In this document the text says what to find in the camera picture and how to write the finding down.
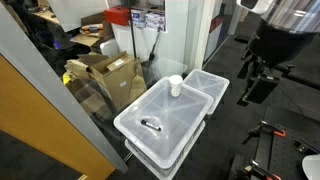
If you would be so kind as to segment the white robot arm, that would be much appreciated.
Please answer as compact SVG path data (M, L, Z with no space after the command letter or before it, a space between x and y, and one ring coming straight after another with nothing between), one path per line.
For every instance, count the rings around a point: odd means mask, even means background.
M320 32L320 0L236 0L261 21L248 50L274 66L292 60Z

